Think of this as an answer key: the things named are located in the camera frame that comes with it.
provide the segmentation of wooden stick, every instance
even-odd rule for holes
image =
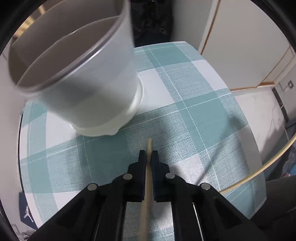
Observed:
[[[151,202],[152,202],[152,171],[151,171],[151,165],[150,165],[151,152],[152,152],[152,139],[148,138],[145,198],[144,198],[144,201],[142,204],[142,210],[141,210],[140,241],[148,241],[149,211],[150,211]]]

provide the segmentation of wall outlet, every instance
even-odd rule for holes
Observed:
[[[294,87],[294,84],[292,83],[292,81],[290,80],[289,83],[288,83],[288,87],[289,89],[292,89]]]

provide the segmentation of silver screw head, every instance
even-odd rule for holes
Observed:
[[[89,191],[96,190],[96,188],[97,188],[97,185],[94,184],[94,183],[89,184],[89,185],[87,186],[87,189],[88,189]]]
[[[168,173],[165,175],[165,177],[166,177],[167,179],[174,179],[174,178],[175,178],[175,174],[173,174],[173,173],[171,173],[171,172],[168,172]]]
[[[209,190],[211,188],[211,185],[208,183],[202,183],[201,184],[202,189],[204,190]]]
[[[126,174],[123,175],[123,179],[125,179],[125,180],[130,180],[132,178],[133,178],[133,175],[129,174],[129,173],[126,173]]]

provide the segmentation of teal plaid tablecloth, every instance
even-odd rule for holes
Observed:
[[[152,137],[153,149],[187,182],[217,190],[261,166],[248,122],[229,89],[186,42],[135,48],[144,85],[137,115],[114,136],[86,137],[42,105],[29,101],[20,136],[26,198],[41,226],[89,183],[103,185],[125,173]],[[261,174],[225,197],[251,217],[266,199]],[[128,203],[124,239],[139,234],[140,203]],[[170,203],[153,203],[150,239],[173,240]]]

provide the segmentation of black cloth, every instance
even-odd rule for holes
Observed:
[[[252,221],[270,240],[296,240],[296,176],[266,182],[266,201]]]
[[[172,28],[172,0],[131,0],[135,47],[169,42]]]

